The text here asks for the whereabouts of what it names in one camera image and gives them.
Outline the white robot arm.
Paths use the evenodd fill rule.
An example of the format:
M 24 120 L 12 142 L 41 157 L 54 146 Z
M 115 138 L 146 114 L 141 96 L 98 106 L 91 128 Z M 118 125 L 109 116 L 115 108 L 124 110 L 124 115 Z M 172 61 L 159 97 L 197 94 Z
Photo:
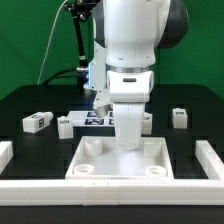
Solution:
M 94 15 L 104 37 L 93 109 L 100 118 L 113 111 L 116 143 L 140 144 L 145 104 L 154 85 L 155 49 L 172 48 L 185 36 L 189 17 L 183 0 L 103 0 Z

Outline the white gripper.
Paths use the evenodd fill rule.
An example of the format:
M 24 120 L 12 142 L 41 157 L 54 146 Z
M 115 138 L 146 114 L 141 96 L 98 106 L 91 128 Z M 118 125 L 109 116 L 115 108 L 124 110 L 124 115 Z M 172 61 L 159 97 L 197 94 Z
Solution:
M 136 149 L 140 144 L 145 104 L 150 99 L 154 73 L 109 71 L 108 76 L 116 142 L 124 149 Z

